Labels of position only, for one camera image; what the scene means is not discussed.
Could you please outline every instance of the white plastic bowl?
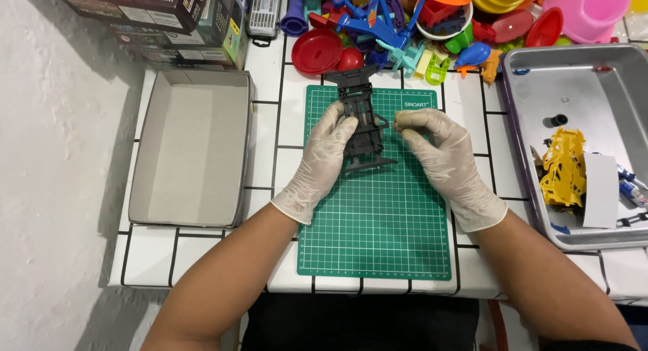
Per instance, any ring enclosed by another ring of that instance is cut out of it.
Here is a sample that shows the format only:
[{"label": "white plastic bowl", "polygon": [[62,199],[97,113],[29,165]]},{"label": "white plastic bowl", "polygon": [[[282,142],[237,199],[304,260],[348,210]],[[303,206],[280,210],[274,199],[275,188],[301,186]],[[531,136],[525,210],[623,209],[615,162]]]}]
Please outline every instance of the white plastic bowl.
[{"label": "white plastic bowl", "polygon": [[468,24],[473,19],[473,16],[472,16],[473,15],[473,3],[470,2],[470,3],[466,4],[466,5],[463,5],[462,7],[463,7],[463,10],[464,10],[463,15],[466,17],[466,23],[464,23],[463,26],[461,26],[461,29],[459,31],[457,31],[457,32],[455,32],[453,34],[448,34],[446,36],[437,36],[436,34],[428,33],[423,29],[423,27],[421,27],[421,25],[419,25],[419,21],[416,21],[416,28],[418,29],[418,31],[423,36],[425,36],[426,38],[429,38],[430,40],[435,40],[435,41],[449,40],[449,39],[455,37],[456,35],[458,35],[459,33],[463,32],[463,30],[465,30],[466,27],[468,27]]}]

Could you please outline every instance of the latex glove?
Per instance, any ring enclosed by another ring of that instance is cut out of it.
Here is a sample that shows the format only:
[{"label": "latex glove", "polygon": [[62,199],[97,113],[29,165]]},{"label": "latex glove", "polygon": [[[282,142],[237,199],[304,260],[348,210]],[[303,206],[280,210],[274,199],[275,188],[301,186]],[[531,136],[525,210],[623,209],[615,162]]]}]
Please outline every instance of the latex glove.
[{"label": "latex glove", "polygon": [[344,147],[358,126],[358,118],[341,120],[344,105],[328,106],[310,130],[304,155],[292,180],[271,202],[297,222],[310,224],[313,209],[333,188],[342,168]]},{"label": "latex glove", "polygon": [[508,205],[477,173],[465,128],[440,110],[426,108],[396,112],[394,129],[401,132],[434,189],[449,201],[463,231],[483,230],[504,219]]}]

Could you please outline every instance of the cutting mat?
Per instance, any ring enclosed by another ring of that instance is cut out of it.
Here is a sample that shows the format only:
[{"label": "cutting mat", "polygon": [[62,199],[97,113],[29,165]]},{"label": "cutting mat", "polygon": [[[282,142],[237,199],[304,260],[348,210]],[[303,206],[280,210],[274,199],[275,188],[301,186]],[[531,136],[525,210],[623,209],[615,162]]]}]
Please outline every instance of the cutting mat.
[{"label": "cutting mat", "polygon": [[[337,96],[335,86],[308,86],[304,142]],[[395,110],[437,108],[432,90],[374,88],[371,102],[390,122]],[[383,143],[383,156],[399,163],[340,175],[300,228],[298,274],[452,278],[445,201],[398,133],[385,130]]]}]

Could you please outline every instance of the forearm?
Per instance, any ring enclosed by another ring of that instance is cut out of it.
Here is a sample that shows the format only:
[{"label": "forearm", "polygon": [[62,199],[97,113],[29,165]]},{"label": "forearm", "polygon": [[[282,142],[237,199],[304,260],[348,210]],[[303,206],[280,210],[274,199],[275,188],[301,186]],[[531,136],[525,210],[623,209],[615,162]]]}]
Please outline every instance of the forearm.
[{"label": "forearm", "polygon": [[171,349],[173,339],[217,340],[255,302],[296,230],[275,206],[263,207],[181,277],[142,350]]},{"label": "forearm", "polygon": [[541,335],[638,348],[605,293],[510,210],[499,224],[474,233],[504,293]]}]

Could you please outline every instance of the metal tray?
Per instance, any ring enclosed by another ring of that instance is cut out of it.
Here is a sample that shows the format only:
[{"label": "metal tray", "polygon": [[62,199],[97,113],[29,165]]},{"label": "metal tray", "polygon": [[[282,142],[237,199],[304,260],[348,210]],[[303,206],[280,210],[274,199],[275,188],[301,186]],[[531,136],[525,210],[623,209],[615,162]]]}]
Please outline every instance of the metal tray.
[{"label": "metal tray", "polygon": [[[542,156],[544,140],[556,131],[548,118],[565,114],[565,128],[585,135],[586,151],[615,156],[640,180],[648,180],[648,53],[633,44],[515,49],[504,55],[501,66],[504,106],[536,229],[563,250],[648,246],[648,221],[583,228],[582,217],[545,205],[532,154]],[[613,70],[596,72],[599,66]],[[530,69],[526,75],[513,73],[525,69]],[[642,212],[625,198],[619,202],[618,218]],[[571,234],[556,231],[551,223],[567,226]]]}]

